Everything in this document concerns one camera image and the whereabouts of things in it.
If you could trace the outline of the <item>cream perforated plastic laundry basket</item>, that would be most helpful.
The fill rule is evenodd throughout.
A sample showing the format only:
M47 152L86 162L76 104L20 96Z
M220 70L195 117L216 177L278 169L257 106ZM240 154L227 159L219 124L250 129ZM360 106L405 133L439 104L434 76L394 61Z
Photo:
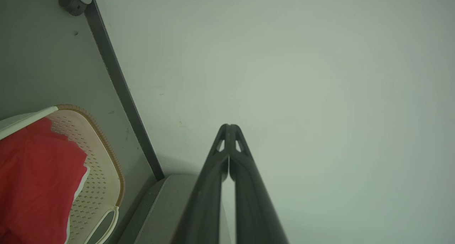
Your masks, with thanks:
M88 244L101 227L95 244L113 233L125 191L125 179L115 153L93 117L84 109L60 104L0 121L0 140L48 118L52 131L74 141L87 155L82 178L69 214L64 244Z

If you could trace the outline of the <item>red trousers with white stripe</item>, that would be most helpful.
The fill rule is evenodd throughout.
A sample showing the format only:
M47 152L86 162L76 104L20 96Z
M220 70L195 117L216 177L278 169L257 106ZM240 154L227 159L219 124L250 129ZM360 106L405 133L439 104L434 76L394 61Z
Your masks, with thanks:
M65 244L86 157L47 118L0 140L0 244Z

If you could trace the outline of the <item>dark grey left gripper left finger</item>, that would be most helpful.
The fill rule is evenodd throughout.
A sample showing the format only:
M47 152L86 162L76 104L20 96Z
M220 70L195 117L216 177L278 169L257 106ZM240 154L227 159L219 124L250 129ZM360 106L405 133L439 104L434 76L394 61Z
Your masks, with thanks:
M222 183L229 169L228 124L215 137L173 236L173 244L219 244Z

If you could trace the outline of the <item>black baseboard strip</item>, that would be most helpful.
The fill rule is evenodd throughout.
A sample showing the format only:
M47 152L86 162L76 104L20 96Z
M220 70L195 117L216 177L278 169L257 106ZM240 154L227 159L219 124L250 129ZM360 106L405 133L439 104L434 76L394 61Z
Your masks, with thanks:
M112 82L115 93L119 98L123 111L125 112L132 128L132 132L138 141L140 147L139 149L143 152L155 180L160 181L165 178L164 171L161 168L156 152L152 146L150 138L147 135L146 128L141 120L137 107L135 106L135 102L133 101L111 39L109 38L106 23L102 18L96 0L92 0L92 2L88 5L85 11L85 16L97 49L107 69L109 80Z

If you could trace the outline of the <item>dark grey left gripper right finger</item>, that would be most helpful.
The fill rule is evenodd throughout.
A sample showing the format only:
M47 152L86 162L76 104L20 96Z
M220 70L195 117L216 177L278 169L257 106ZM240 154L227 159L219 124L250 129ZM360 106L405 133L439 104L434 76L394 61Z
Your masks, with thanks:
M289 244L238 125L230 125L230 176L235 182L237 244Z

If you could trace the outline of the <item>black caster wheel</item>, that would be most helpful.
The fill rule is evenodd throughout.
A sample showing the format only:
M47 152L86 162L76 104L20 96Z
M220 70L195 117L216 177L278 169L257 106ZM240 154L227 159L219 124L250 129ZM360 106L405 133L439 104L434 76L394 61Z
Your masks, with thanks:
M81 0L58 0L58 4L72 16L82 15L87 8L87 4Z

